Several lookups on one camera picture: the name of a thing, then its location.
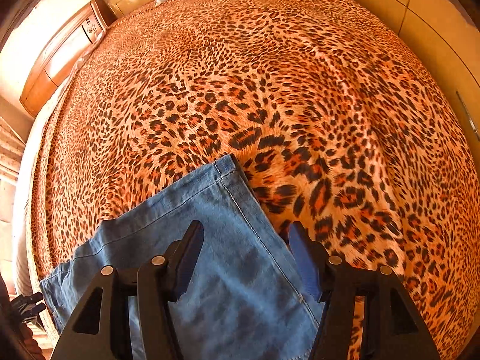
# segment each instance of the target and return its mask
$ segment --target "leopard print fabric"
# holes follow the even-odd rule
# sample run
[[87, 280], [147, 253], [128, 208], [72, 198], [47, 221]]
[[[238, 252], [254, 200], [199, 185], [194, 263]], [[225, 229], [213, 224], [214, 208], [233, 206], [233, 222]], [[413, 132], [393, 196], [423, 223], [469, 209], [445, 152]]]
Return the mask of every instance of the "leopard print fabric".
[[170, 0], [116, 22], [44, 131], [38, 278], [227, 153], [282, 237], [300, 220], [330, 254], [388, 264], [442, 359], [458, 354], [480, 288], [473, 160], [430, 74], [352, 0]]

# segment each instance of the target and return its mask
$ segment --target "metal handle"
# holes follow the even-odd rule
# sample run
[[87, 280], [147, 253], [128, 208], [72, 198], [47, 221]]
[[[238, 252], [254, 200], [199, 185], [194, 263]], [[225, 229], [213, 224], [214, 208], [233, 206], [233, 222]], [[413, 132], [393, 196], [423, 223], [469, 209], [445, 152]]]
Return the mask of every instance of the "metal handle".
[[458, 93], [458, 91], [457, 91], [457, 96], [458, 96], [458, 99], [460, 100], [460, 102], [462, 103], [463, 109], [465, 110], [465, 113], [466, 113], [466, 117], [469, 118], [470, 126], [472, 127], [473, 132], [477, 136], [477, 139], [480, 140], [480, 134], [479, 134], [479, 131], [477, 129], [477, 126], [475, 126], [475, 123], [474, 123], [472, 117], [470, 116], [470, 112], [467, 109], [467, 106], [463, 102], [463, 99], [461, 98], [460, 93]]

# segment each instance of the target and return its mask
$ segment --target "denim shorts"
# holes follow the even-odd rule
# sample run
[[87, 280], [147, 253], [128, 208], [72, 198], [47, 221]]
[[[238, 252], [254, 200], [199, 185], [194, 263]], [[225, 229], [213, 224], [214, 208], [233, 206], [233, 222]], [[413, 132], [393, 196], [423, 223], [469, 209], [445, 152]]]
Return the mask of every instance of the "denim shorts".
[[[323, 304], [304, 292], [293, 256], [232, 155], [103, 221], [40, 282], [58, 331], [103, 266], [138, 268], [182, 238], [192, 220], [203, 223], [205, 241], [188, 291], [169, 304], [184, 359], [307, 359]], [[131, 299], [132, 348], [142, 359], [137, 315]]]

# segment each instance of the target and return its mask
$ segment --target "wooden bed frame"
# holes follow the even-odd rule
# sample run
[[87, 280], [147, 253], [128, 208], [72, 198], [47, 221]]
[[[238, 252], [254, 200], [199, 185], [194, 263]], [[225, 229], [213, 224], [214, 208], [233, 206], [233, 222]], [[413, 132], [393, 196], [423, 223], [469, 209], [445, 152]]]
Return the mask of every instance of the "wooden bed frame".
[[154, 0], [91, 0], [49, 40], [28, 74], [20, 103], [36, 117], [78, 57], [119, 17]]

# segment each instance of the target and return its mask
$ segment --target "curtain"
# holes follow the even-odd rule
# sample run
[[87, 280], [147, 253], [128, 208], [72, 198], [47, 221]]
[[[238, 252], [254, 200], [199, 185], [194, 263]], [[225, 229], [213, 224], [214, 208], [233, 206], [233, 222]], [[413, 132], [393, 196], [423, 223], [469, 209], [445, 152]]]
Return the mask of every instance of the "curtain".
[[16, 185], [25, 144], [0, 116], [0, 179]]

